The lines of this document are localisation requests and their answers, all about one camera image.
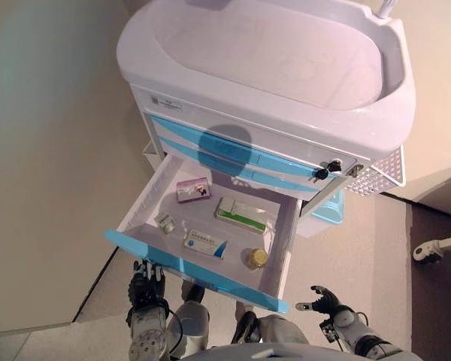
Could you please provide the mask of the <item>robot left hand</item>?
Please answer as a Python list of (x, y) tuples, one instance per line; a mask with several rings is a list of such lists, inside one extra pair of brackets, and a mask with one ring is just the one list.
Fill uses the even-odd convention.
[(165, 305), (165, 275), (162, 267), (143, 259), (133, 263), (128, 296), (134, 310), (151, 305)]

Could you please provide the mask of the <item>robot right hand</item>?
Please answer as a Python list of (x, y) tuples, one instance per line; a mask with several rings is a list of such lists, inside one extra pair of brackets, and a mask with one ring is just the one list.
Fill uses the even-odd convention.
[(310, 289), (314, 291), (319, 298), (313, 302), (298, 302), (295, 304), (295, 309), (297, 311), (315, 311), (321, 314), (333, 315), (336, 308), (340, 305), (337, 296), (323, 286), (313, 285)]

